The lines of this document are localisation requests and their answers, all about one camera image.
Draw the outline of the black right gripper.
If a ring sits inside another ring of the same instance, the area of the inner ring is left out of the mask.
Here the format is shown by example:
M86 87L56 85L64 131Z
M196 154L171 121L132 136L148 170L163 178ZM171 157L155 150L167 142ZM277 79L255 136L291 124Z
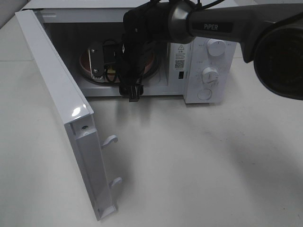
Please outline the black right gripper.
M152 68L156 54L155 41L150 34L125 33L122 35L116 57L116 73L120 80L119 93L129 102L138 102L143 85L136 85Z

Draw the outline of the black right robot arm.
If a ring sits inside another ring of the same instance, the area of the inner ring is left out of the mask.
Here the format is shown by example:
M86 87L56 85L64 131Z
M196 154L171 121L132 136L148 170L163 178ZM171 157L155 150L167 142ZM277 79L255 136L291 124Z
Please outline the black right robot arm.
M189 0L151 0L127 11L116 52L119 93L131 102L143 94L142 77L156 42L188 44L196 37L239 43L260 82L276 95L303 97L301 3L216 8Z

